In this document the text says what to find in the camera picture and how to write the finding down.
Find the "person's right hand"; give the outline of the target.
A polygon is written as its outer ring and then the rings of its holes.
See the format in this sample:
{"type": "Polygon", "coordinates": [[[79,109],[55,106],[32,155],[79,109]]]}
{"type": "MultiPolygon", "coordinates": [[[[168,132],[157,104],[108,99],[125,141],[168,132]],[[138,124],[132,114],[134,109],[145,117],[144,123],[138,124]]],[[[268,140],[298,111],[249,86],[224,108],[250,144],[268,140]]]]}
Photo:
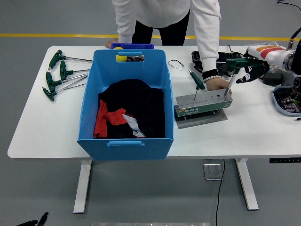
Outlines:
{"type": "Polygon", "coordinates": [[[118,43],[118,42],[119,42],[118,39],[111,39],[110,41],[106,42],[106,43],[104,44],[104,46],[105,46],[106,48],[109,48],[109,49],[110,49],[113,43],[118,43]]]}

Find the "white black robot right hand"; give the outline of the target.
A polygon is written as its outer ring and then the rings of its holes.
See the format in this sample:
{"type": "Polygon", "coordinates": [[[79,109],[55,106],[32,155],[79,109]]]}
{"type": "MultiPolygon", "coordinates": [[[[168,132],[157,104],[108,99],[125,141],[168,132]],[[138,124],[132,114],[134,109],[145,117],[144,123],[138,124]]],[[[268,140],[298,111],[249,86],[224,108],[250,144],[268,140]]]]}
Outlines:
{"type": "Polygon", "coordinates": [[[267,73],[272,67],[284,72],[291,72],[294,58],[294,50],[287,50],[284,47],[272,44],[249,46],[244,57],[252,57],[264,63],[251,67],[245,76],[236,81],[237,84],[251,82],[267,73]]]}

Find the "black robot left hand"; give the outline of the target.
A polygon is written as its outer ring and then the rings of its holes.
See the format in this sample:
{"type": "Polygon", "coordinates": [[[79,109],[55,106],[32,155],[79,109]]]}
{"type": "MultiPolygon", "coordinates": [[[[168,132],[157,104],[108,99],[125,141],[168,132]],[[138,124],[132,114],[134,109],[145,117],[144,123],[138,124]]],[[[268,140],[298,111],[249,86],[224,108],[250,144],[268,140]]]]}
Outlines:
{"type": "Polygon", "coordinates": [[[45,212],[40,220],[30,220],[24,223],[21,223],[17,226],[44,226],[49,216],[49,212],[45,212]]]}

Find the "person's left hand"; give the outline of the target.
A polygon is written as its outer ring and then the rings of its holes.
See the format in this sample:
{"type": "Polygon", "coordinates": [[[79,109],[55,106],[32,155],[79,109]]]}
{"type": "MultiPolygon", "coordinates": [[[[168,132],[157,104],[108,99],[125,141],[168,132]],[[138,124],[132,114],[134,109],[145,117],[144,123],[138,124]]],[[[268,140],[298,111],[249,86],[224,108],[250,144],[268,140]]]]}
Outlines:
{"type": "Polygon", "coordinates": [[[222,78],[213,78],[205,82],[208,91],[226,89],[229,82],[222,78]]]}

